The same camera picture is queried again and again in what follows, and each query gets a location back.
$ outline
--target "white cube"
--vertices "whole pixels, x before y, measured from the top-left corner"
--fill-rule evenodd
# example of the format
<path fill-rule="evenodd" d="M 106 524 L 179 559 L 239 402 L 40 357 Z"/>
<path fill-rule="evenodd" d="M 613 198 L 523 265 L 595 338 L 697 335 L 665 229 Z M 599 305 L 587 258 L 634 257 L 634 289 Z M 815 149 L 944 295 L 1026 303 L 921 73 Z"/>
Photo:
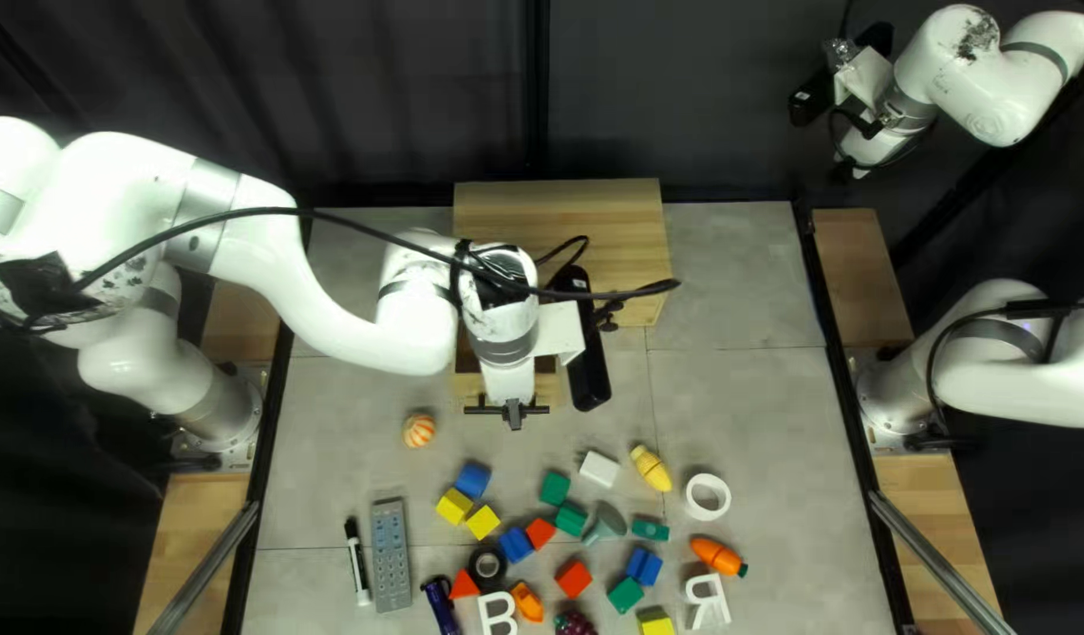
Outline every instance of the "white cube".
<path fill-rule="evenodd" d="M 593 482 L 611 489 L 611 483 L 617 481 L 617 472 L 619 472 L 619 464 L 608 456 L 591 450 L 584 455 L 584 463 L 581 464 L 581 476 Z"/>

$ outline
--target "remote control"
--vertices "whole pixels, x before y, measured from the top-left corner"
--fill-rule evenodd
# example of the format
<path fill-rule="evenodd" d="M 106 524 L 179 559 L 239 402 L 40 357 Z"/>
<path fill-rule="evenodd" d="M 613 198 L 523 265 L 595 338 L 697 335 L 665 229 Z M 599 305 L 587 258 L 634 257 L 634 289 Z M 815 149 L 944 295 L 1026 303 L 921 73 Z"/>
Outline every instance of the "remote control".
<path fill-rule="evenodd" d="M 412 606 L 409 580 L 409 543 L 405 540 L 404 501 L 374 503 L 374 595 L 377 612 Z"/>

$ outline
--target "blue block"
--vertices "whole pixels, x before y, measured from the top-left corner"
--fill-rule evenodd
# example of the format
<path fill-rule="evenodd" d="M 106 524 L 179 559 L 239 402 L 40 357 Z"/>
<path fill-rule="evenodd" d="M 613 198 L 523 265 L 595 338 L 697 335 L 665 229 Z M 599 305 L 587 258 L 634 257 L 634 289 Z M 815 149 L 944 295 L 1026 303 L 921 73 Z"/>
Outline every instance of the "blue block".
<path fill-rule="evenodd" d="M 505 555 L 512 565 L 522 561 L 526 556 L 534 553 L 534 546 L 530 544 L 530 539 L 520 527 L 512 527 L 500 535 L 499 547 L 502 547 L 502 555 Z"/>
<path fill-rule="evenodd" d="M 628 570 L 624 572 L 629 578 L 638 582 L 641 586 L 651 586 L 659 578 L 659 570 L 662 567 L 662 558 L 647 552 L 647 549 L 636 548 L 632 553 L 632 558 L 628 560 Z"/>
<path fill-rule="evenodd" d="M 491 480 L 491 470 L 478 464 L 467 464 L 460 470 L 460 478 L 456 479 L 456 489 L 472 501 L 478 501 L 482 492 L 487 490 L 487 483 Z"/>

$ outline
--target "green block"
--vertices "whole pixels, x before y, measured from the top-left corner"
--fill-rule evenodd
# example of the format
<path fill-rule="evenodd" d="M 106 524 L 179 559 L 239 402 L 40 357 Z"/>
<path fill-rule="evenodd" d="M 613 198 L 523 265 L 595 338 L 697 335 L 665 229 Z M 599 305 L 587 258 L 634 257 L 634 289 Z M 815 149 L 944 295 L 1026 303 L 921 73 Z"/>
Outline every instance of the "green block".
<path fill-rule="evenodd" d="M 620 581 L 608 592 L 608 601 L 617 607 L 619 614 L 627 613 L 628 609 L 634 607 L 641 599 L 644 599 L 644 588 L 640 588 L 640 583 L 631 578 Z"/>
<path fill-rule="evenodd" d="M 667 541 L 672 535 L 672 528 L 651 521 L 632 521 L 632 533 L 648 541 Z"/>
<path fill-rule="evenodd" d="M 572 503 L 565 503 L 557 510 L 557 519 L 553 524 L 557 526 L 565 533 L 580 537 L 581 532 L 584 530 L 584 521 L 588 519 L 589 516 L 580 511 Z"/>
<path fill-rule="evenodd" d="M 558 472 L 546 472 L 545 480 L 542 481 L 542 496 L 538 497 L 543 503 L 560 507 L 566 494 L 569 494 L 569 479 Z"/>

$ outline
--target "white ring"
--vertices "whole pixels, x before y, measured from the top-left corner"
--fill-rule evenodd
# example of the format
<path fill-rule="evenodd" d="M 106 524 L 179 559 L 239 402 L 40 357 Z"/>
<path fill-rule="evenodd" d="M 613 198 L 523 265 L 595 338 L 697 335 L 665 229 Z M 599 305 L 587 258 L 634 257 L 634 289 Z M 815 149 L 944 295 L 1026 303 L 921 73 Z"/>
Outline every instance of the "white ring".
<path fill-rule="evenodd" d="M 694 489 L 705 487 L 714 493 L 719 498 L 719 508 L 711 509 L 701 505 L 694 498 Z M 712 521 L 718 520 L 722 514 L 731 508 L 731 488 L 726 482 L 714 475 L 700 474 L 691 477 L 686 483 L 686 513 L 696 520 Z"/>

